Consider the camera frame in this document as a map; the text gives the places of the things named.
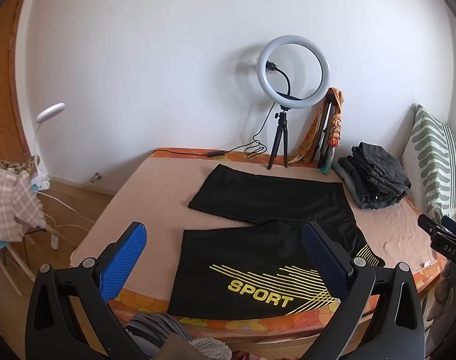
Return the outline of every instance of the wooden door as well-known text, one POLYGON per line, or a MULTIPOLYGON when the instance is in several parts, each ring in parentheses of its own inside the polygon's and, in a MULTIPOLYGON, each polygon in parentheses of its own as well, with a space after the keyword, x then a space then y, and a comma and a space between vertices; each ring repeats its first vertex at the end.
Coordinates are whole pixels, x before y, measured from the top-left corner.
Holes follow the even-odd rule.
POLYGON ((23 0, 0 7, 0 160, 30 158, 15 90, 15 38, 23 0))

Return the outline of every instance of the black pants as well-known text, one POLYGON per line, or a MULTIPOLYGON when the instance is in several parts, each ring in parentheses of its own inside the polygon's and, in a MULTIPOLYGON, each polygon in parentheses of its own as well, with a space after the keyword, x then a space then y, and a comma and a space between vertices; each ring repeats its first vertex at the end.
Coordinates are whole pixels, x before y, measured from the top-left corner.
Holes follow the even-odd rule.
POLYGON ((333 299, 301 245, 316 221, 374 266, 341 183, 253 175, 218 165, 188 207, 252 227, 185 230, 168 312, 237 320, 312 310, 333 299))

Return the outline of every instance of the yellow lettering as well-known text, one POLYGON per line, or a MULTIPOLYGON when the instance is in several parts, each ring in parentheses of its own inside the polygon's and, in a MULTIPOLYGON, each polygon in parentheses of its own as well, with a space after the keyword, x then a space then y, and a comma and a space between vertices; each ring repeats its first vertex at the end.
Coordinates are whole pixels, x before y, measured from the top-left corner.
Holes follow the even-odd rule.
POLYGON ((265 300, 267 296, 268 296, 268 291, 265 289, 261 289, 261 288, 256 290, 256 292, 253 294, 253 297, 256 300, 265 300))
POLYGON ((278 295, 278 294, 275 294, 274 292, 272 292, 272 293, 270 293, 266 302, 269 303, 269 302, 273 301, 273 304, 275 306, 277 306, 280 299, 281 299, 281 295, 278 295))
POLYGON ((256 288, 249 285, 249 284, 245 284, 245 286, 243 287, 243 289, 239 292, 239 294, 244 294, 244 293, 247 293, 247 294, 252 294, 253 292, 255 292, 256 288))
POLYGON ((228 285, 228 290, 238 292, 239 290, 241 290, 242 285, 243 281, 232 280, 230 285, 228 285))
POLYGON ((283 299, 283 304, 281 305, 281 307, 286 307, 287 303, 288 303, 290 300, 293 300, 292 297, 285 296, 285 295, 283 295, 283 296, 281 297, 281 299, 283 299))

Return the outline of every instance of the striped cushion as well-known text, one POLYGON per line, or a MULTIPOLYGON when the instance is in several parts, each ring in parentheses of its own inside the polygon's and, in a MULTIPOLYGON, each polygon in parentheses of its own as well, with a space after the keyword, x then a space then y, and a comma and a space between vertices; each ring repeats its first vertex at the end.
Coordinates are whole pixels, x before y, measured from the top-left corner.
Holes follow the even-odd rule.
POLYGON ((456 221, 456 136, 421 105, 416 108, 403 166, 418 208, 438 223, 443 215, 456 221))

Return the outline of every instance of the plaid cloth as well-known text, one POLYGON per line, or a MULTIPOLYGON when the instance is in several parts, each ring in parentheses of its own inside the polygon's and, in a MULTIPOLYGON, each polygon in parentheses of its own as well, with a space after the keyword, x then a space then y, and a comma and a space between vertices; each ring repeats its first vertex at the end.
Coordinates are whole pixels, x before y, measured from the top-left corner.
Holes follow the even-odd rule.
POLYGON ((0 169, 0 241, 20 242, 27 229, 45 227, 43 206, 30 188, 30 176, 0 169))

